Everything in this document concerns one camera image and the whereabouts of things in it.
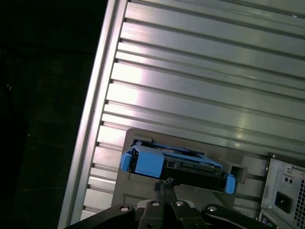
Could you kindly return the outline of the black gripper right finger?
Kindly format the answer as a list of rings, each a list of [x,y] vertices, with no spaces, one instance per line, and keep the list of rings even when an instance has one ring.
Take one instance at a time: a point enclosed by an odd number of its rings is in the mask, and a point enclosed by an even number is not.
[[[166,180],[166,200],[177,225],[181,229],[269,229],[270,226],[247,217],[235,210],[217,204],[197,210],[184,200],[178,200],[174,191],[175,180]]]

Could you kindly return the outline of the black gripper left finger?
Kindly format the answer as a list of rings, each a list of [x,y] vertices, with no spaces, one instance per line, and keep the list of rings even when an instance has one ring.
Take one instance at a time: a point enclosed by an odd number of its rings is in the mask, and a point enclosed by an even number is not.
[[[69,229],[162,229],[166,210],[163,182],[154,187],[152,200],[145,200],[134,208],[118,204],[68,226]]]

